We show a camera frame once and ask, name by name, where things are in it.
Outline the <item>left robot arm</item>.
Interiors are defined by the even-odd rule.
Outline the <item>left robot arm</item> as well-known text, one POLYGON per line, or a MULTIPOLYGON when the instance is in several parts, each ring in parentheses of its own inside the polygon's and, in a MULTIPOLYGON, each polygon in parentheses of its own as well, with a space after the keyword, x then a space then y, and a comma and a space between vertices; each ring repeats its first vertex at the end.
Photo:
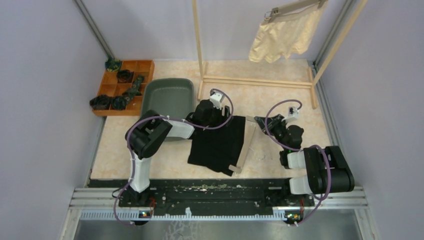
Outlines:
POLYGON ((217 130, 228 126, 233 118, 234 105, 216 107, 202 100, 195 111, 185 118, 171 118, 148 110, 125 134, 130 154, 130 177, 125 187, 132 190, 130 200, 138 207, 149 203, 150 167, 152 157, 167 138, 190 139, 196 130, 217 130))

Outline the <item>beige cotton underwear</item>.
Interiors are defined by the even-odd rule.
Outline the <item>beige cotton underwear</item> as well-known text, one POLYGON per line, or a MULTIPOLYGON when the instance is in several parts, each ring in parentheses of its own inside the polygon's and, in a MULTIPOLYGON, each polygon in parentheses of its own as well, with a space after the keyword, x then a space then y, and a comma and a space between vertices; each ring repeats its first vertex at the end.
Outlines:
POLYGON ((263 20, 251 45, 248 59, 259 63, 274 63, 281 57, 305 53, 316 33, 324 10, 316 5, 300 11, 277 16, 272 22, 263 20))

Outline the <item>beige clip hanger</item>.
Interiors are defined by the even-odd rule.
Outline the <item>beige clip hanger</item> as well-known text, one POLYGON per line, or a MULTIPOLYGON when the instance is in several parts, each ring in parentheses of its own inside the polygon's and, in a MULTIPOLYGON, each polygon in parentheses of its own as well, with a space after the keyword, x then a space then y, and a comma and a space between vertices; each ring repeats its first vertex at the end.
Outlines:
POLYGON ((264 14, 264 20, 272 22, 277 16, 285 15, 293 11, 304 9, 310 6, 317 6, 319 9, 326 2, 327 0, 299 0, 279 7, 274 7, 264 14))

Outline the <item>black garment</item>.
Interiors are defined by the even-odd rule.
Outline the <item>black garment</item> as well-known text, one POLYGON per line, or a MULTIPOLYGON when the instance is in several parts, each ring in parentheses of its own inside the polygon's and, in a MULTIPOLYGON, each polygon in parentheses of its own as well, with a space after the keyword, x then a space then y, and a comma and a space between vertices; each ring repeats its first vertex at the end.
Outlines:
POLYGON ((246 118, 234 116, 228 126, 216 130, 196 129, 191 137, 188 164, 206 167, 232 176, 229 166, 235 166, 245 138, 246 118))

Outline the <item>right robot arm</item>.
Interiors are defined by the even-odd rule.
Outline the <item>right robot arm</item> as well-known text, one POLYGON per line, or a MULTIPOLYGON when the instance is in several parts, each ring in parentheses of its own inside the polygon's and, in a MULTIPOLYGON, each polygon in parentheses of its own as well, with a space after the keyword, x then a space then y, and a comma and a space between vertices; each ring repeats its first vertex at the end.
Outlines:
POLYGON ((280 114, 266 119, 256 116, 254 120, 265 135, 272 136, 284 145, 279 152, 281 165, 285 169, 304 169, 306 174, 290 178, 285 182, 281 199, 287 206, 295 206, 304 194, 351 192, 355 187, 354 176, 339 146, 327 146, 325 155, 316 147, 301 148, 304 129, 298 125, 287 125, 280 114))

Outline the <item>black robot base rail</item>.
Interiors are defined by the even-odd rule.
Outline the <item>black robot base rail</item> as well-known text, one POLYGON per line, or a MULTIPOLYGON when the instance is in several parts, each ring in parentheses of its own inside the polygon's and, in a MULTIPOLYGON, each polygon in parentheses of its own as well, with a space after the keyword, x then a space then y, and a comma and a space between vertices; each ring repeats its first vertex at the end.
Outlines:
POLYGON ((127 188, 119 207, 148 207, 156 216, 272 215, 274 207, 314 207, 312 196, 290 193, 289 181, 274 179, 152 179, 141 193, 127 188))

